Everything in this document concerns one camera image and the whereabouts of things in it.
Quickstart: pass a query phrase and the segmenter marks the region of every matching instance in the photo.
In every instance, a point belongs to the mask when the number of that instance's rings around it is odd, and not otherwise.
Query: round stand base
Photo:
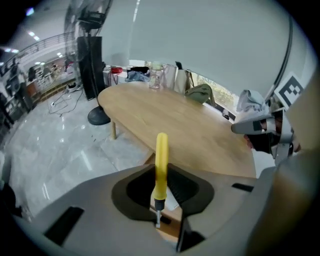
[[[103,108],[97,106],[89,112],[88,121],[94,126],[102,126],[110,123],[111,120],[109,116],[106,115]]]

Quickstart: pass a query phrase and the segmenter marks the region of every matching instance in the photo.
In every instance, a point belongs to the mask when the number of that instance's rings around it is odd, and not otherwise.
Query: oval table
[[[115,124],[124,127],[151,153],[158,133],[168,134],[169,162],[194,170],[256,177],[253,154],[242,135],[212,106],[167,89],[129,82],[104,89],[99,104]]]

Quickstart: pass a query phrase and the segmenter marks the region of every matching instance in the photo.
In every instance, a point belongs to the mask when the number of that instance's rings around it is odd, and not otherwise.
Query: yellow screwdriver
[[[155,149],[155,187],[154,207],[156,210],[156,228],[160,228],[161,211],[165,208],[167,198],[169,143],[168,135],[160,132],[156,137]]]

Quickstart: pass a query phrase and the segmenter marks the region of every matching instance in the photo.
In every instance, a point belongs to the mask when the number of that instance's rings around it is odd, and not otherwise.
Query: white tile floor
[[[73,109],[80,93],[71,93],[68,106],[59,113]],[[49,114],[48,104],[58,97],[37,105],[6,145],[12,154],[9,183],[17,203],[27,204],[33,216],[79,183],[137,166],[147,153],[123,133],[111,139],[110,123],[89,124],[87,115],[97,102],[87,101],[84,94],[72,112]],[[52,111],[63,106],[60,103]]]

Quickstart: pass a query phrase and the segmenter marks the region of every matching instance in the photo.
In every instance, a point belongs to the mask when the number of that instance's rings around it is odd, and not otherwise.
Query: ceiling light
[[[30,16],[34,14],[35,10],[33,8],[28,8],[25,12],[25,15]]]

